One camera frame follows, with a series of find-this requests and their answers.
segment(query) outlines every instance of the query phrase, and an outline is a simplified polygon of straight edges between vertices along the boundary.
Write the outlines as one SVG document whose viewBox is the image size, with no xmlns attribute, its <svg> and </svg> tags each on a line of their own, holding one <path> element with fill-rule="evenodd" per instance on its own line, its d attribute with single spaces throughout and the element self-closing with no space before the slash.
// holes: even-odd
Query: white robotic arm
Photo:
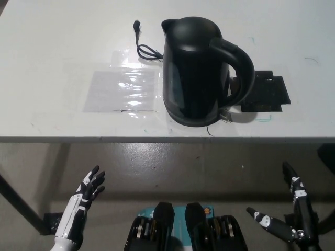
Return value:
<svg viewBox="0 0 335 251">
<path fill-rule="evenodd" d="M 79 185 L 76 193 L 70 198 L 62 219 L 57 228 L 54 247 L 51 251 L 77 251 L 83 243 L 87 211 L 92 201 L 105 190 L 100 186 L 105 180 L 105 172 L 99 171 L 99 166 L 89 172 Z"/>
</svg>

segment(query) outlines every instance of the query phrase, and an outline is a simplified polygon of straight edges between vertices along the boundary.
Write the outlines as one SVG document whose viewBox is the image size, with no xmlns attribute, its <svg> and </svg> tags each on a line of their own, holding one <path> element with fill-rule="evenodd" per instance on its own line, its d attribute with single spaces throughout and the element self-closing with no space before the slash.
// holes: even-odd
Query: black electric kettle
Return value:
<svg viewBox="0 0 335 251">
<path fill-rule="evenodd" d="M 169 19 L 163 60 L 163 100 L 180 124 L 203 127 L 219 120 L 225 107 L 243 101 L 250 92 L 255 70 L 249 56 L 224 40 L 219 27 L 201 17 Z M 239 90 L 229 97 L 229 65 L 236 70 Z"/>
</svg>

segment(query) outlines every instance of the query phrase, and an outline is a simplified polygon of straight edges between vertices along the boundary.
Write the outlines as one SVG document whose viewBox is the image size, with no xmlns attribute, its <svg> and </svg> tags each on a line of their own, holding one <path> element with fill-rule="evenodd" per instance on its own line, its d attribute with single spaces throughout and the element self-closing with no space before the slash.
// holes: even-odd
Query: floor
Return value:
<svg viewBox="0 0 335 251">
<path fill-rule="evenodd" d="M 0 144 L 0 173 L 32 208 L 62 212 L 86 173 L 99 164 L 106 191 L 89 213 L 82 251 L 123 250 L 137 213 L 159 201 L 200 201 L 217 216 L 234 215 L 250 251 L 291 250 L 262 230 L 245 209 L 283 218 L 292 212 L 281 163 L 288 160 L 324 219 L 335 207 L 335 176 L 319 160 L 318 145 L 299 144 Z M 0 197 L 0 250 L 50 250 L 39 234 Z M 320 237 L 333 250 L 335 231 Z"/>
</svg>

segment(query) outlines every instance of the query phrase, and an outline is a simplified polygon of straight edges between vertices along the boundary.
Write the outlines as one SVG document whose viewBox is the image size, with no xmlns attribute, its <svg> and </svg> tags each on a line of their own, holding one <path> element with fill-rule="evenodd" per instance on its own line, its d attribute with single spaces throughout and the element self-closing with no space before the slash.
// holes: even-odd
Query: kettle handle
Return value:
<svg viewBox="0 0 335 251">
<path fill-rule="evenodd" d="M 222 38 L 213 38 L 209 48 L 220 54 L 222 60 L 230 64 L 236 71 L 240 81 L 240 87 L 236 94 L 232 95 L 224 107 L 229 107 L 243 101 L 251 91 L 255 81 L 255 69 L 250 57 L 237 45 Z"/>
</svg>

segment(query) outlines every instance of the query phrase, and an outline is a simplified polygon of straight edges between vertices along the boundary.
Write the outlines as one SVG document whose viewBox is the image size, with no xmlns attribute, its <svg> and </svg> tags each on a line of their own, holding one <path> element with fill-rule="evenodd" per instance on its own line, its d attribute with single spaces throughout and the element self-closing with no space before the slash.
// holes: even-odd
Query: kettle spout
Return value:
<svg viewBox="0 0 335 251">
<path fill-rule="evenodd" d="M 164 31 L 164 34 L 166 35 L 166 33 L 168 32 L 170 26 L 172 24 L 174 24 L 178 19 L 167 19 L 165 21 L 162 22 L 162 28 Z"/>
</svg>

